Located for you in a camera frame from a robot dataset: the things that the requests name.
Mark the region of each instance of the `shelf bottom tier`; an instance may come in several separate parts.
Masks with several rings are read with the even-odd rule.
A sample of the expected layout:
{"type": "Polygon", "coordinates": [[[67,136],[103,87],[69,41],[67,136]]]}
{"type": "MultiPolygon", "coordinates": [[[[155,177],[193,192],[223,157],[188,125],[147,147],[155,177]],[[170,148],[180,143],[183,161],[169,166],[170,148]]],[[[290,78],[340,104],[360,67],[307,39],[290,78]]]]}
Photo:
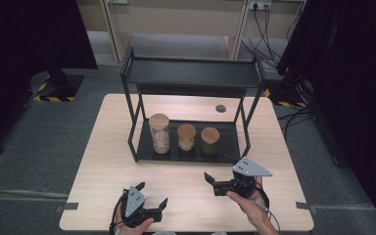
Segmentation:
{"type": "Polygon", "coordinates": [[[237,128],[234,122],[213,121],[186,121],[171,120],[169,122],[169,151],[166,154],[158,154],[154,151],[153,139],[149,122],[145,120],[137,150],[139,161],[171,161],[171,162],[199,162],[233,164],[240,159],[240,149],[237,136],[237,128]],[[194,149],[183,151],[178,147],[177,129],[179,125],[189,123],[195,126],[194,149]],[[201,131],[206,127],[213,127],[219,131],[218,147],[215,154],[205,154],[201,151],[201,131]]]}

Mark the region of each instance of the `yellow and black hazard tape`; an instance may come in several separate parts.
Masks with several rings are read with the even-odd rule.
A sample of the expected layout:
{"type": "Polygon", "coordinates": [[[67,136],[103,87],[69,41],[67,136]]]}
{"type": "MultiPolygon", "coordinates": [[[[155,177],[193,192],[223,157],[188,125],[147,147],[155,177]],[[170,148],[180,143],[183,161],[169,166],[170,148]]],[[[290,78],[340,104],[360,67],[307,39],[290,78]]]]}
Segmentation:
{"type": "Polygon", "coordinates": [[[271,101],[271,103],[273,103],[273,105],[275,105],[275,106],[302,107],[302,108],[306,107],[306,103],[304,103],[304,102],[291,103],[291,102],[288,102],[288,101],[276,101],[270,95],[270,90],[268,88],[266,88],[264,90],[264,96],[266,98],[268,98],[271,101]]]}
{"type": "Polygon", "coordinates": [[[71,102],[74,100],[73,96],[44,96],[41,95],[40,92],[42,92],[45,88],[47,88],[48,81],[50,80],[50,77],[48,76],[41,84],[41,86],[38,88],[36,96],[33,98],[34,101],[49,101],[49,102],[71,102]]]}

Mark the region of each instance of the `jar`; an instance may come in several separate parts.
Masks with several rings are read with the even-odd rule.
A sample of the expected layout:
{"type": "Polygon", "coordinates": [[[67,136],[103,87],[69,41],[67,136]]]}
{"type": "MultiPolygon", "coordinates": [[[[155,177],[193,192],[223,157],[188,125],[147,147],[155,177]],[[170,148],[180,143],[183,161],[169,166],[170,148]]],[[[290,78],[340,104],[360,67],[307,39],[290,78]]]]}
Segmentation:
{"type": "Polygon", "coordinates": [[[155,114],[149,118],[154,151],[166,154],[169,151],[169,118],[164,114],[155,114]]]}
{"type": "Polygon", "coordinates": [[[219,132],[213,127],[201,131],[201,151],[205,154],[215,155],[218,149],[219,132]]]}
{"type": "Polygon", "coordinates": [[[183,151],[190,151],[194,149],[195,135],[197,130],[192,124],[181,124],[177,130],[178,133],[178,147],[183,151]]]}

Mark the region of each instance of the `black curtain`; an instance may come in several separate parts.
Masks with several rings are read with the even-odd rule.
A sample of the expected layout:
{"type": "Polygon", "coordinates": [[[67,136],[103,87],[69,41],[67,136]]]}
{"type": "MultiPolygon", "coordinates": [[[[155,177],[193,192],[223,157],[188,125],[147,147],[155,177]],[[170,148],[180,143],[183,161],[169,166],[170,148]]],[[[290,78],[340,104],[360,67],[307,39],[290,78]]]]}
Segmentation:
{"type": "Polygon", "coordinates": [[[97,69],[76,2],[0,1],[0,138],[29,80],[64,68],[97,69]]]}
{"type": "Polygon", "coordinates": [[[278,68],[286,91],[310,80],[329,130],[376,207],[376,2],[309,0],[278,68]]]}

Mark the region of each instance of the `jar lid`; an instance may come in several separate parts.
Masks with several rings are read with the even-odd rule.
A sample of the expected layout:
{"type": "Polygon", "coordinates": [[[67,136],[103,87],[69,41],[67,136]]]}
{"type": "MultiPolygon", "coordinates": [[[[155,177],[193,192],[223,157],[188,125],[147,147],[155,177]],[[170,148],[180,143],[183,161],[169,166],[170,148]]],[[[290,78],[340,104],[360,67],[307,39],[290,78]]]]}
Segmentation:
{"type": "Polygon", "coordinates": [[[195,137],[195,134],[197,134],[197,130],[192,124],[181,124],[177,132],[178,136],[183,139],[192,139],[195,137]]]}
{"type": "Polygon", "coordinates": [[[201,138],[203,138],[204,142],[207,144],[214,144],[219,139],[219,132],[213,127],[207,127],[201,131],[201,138]]]}
{"type": "Polygon", "coordinates": [[[164,114],[155,114],[149,118],[149,125],[155,130],[163,130],[169,125],[169,118],[164,114]]]}

